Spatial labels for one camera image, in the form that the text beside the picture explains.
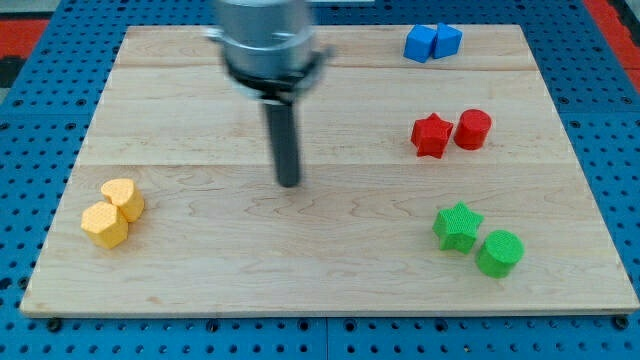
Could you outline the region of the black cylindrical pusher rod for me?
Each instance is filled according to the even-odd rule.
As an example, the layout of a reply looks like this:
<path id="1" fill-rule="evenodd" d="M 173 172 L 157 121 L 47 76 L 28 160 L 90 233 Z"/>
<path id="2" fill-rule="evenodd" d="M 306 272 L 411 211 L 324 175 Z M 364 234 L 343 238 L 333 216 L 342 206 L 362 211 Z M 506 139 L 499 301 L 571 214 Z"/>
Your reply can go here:
<path id="1" fill-rule="evenodd" d="M 291 104 L 265 102 L 263 110 L 276 180 L 282 187 L 295 187 L 301 180 L 301 163 L 294 107 Z"/>

